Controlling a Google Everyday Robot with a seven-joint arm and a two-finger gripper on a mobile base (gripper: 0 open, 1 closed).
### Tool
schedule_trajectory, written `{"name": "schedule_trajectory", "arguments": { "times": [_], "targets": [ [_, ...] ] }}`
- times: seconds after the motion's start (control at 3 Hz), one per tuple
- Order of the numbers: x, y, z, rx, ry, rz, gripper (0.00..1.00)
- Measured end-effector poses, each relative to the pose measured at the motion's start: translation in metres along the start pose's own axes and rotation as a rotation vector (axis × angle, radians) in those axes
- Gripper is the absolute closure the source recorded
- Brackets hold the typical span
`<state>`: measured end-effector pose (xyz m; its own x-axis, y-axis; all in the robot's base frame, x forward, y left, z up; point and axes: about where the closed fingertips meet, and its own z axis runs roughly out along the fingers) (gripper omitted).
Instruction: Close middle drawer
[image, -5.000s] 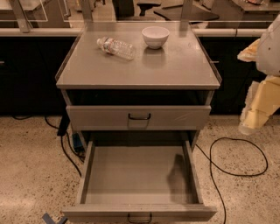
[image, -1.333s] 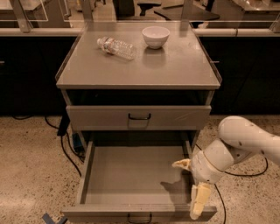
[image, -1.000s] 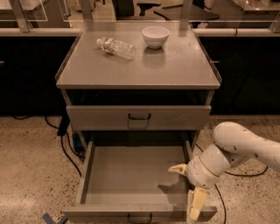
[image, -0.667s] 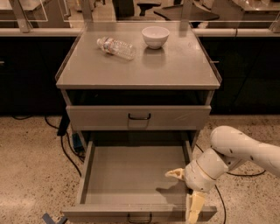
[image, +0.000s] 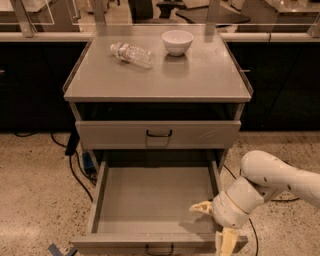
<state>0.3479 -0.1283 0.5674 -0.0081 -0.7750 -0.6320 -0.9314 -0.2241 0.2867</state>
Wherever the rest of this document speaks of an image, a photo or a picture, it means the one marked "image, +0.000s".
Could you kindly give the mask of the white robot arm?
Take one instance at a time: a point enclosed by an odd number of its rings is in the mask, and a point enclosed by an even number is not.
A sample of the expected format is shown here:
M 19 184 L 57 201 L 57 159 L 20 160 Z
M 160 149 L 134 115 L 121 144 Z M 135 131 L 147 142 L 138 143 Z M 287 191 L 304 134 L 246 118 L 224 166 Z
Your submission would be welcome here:
M 216 232 L 216 256 L 231 256 L 237 233 L 255 208 L 273 200 L 283 191 L 320 207 L 320 175 L 293 167 L 267 152 L 254 150 L 241 159 L 241 174 L 212 201 L 192 205 L 191 212 L 211 216 L 223 227 Z

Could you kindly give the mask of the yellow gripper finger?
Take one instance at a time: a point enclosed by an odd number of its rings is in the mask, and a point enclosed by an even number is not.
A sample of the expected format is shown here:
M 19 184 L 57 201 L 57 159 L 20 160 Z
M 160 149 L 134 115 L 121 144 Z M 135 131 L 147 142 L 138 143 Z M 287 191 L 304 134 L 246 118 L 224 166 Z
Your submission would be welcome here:
M 224 228 L 215 234 L 215 256 L 232 256 L 238 239 L 237 231 L 233 228 Z
M 213 215 L 213 208 L 211 201 L 203 201 L 197 204 L 192 205 L 189 210 L 191 212 L 199 212 L 206 215 Z

